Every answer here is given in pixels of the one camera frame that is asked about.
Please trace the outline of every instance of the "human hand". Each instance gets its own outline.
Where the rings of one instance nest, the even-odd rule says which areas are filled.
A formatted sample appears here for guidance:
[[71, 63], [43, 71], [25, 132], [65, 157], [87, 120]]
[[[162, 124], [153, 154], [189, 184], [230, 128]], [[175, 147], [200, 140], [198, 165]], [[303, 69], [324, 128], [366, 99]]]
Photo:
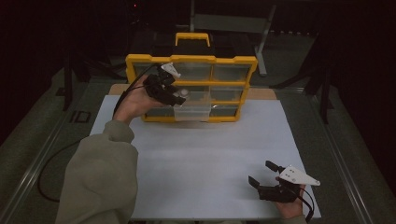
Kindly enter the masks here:
[[130, 124], [132, 119], [142, 116], [152, 107], [163, 106], [162, 103], [148, 96], [146, 89], [143, 88], [143, 81], [147, 78], [143, 75], [134, 84], [133, 88], [137, 88], [128, 92], [128, 95], [122, 100], [119, 108], [114, 113], [113, 119]]
[[[305, 185], [301, 185], [300, 188], [300, 196], [303, 197]], [[303, 202], [298, 198], [292, 203], [275, 203], [275, 206], [283, 218], [298, 217], [303, 214]]]

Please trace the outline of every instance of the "white table surface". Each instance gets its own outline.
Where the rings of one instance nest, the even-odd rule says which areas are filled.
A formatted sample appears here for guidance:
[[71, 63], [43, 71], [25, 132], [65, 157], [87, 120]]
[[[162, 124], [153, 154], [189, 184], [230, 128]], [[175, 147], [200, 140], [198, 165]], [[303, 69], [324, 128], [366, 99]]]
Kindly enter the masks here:
[[[105, 97], [91, 134], [102, 132], [118, 99]], [[241, 115], [237, 122], [223, 123], [134, 119], [139, 186], [132, 219], [279, 217], [272, 202], [259, 200], [248, 176], [263, 186], [276, 185], [277, 173], [265, 161], [304, 171], [285, 113], [277, 100], [246, 100]], [[306, 190], [315, 200], [312, 189]], [[314, 217], [320, 217], [315, 207]]]

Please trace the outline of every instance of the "hand-mounted device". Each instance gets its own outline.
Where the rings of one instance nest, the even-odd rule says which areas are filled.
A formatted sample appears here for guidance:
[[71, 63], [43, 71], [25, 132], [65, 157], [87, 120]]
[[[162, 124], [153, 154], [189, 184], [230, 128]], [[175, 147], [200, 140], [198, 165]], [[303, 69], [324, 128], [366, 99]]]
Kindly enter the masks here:
[[[157, 66], [158, 75], [148, 75], [146, 80], [143, 82], [143, 86], [135, 87], [134, 84], [136, 84], [137, 80], [141, 78], [153, 66]], [[120, 99], [117, 101], [113, 113], [116, 113], [122, 100], [128, 95], [128, 92], [137, 88], [145, 88], [149, 97], [156, 99], [164, 105], [182, 105], [186, 101], [186, 99], [175, 94], [176, 92], [178, 92], [178, 88], [172, 85], [172, 83], [175, 82], [174, 77], [180, 77], [180, 74], [177, 72], [172, 63], [152, 64], [141, 74], [139, 74], [139, 76], [136, 77], [136, 79], [133, 83], [131, 83], [128, 89], [122, 93]]]
[[315, 205], [311, 195], [307, 192], [314, 208], [300, 196], [300, 190], [302, 190], [300, 185], [319, 186], [320, 182], [293, 166], [282, 167], [271, 161], [266, 161], [265, 166], [274, 172], [279, 172], [279, 185], [274, 187], [261, 186], [259, 181], [249, 176], [248, 183], [259, 192], [260, 199], [278, 203], [292, 203], [298, 198], [309, 208], [309, 214], [305, 218], [308, 222], [314, 215]]

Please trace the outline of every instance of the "yellow handle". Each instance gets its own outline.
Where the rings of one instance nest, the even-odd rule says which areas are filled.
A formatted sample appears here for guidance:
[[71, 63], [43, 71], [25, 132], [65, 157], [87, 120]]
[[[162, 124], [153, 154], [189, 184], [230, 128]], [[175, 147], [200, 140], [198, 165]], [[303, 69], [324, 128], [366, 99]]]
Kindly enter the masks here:
[[204, 34], [204, 33], [176, 33], [176, 43], [175, 43], [176, 46], [177, 46], [177, 42], [179, 39], [205, 39], [207, 46], [210, 47], [208, 34]]

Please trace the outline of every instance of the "gray sleeve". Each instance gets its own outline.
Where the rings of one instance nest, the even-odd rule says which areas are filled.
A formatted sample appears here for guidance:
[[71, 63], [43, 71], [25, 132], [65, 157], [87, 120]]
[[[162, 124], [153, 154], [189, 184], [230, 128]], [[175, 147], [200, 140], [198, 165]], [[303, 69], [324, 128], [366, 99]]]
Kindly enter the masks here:
[[282, 224], [306, 224], [305, 216], [300, 215], [298, 217], [292, 217], [287, 219], [282, 219]]
[[127, 223], [137, 193], [134, 133], [111, 120], [68, 163], [56, 223]]

